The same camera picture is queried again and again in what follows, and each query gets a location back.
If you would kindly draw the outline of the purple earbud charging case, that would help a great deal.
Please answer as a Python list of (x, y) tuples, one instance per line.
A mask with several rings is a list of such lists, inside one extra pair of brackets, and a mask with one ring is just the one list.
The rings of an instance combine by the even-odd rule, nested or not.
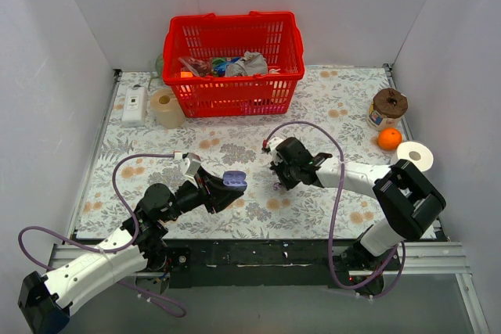
[(223, 184), (231, 189), (244, 192), (247, 189), (246, 176), (243, 171), (226, 171), (222, 175)]

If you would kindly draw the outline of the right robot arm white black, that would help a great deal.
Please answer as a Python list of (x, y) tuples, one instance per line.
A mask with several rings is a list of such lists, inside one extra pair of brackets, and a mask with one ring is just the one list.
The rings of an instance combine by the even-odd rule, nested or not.
[(270, 169), (287, 190), (298, 184), (346, 189), (376, 199), (384, 219), (371, 225), (336, 262), (348, 268), (372, 269), (401, 241), (415, 241), (445, 209), (443, 195), (409, 160), (392, 165), (336, 161), (329, 153), (313, 156), (297, 138), (263, 142), (272, 157)]

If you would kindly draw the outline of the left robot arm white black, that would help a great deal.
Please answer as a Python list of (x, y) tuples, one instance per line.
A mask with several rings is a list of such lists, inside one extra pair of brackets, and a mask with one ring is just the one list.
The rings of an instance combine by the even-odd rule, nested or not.
[(68, 264), (23, 279), (18, 306), (34, 333), (58, 333), (70, 316), (91, 298), (137, 271), (168, 271), (176, 257), (163, 240), (164, 223), (203, 206), (216, 214), (239, 199), (247, 189), (242, 171), (226, 171), (220, 178), (202, 167), (176, 192), (151, 185), (134, 214), (90, 251)]

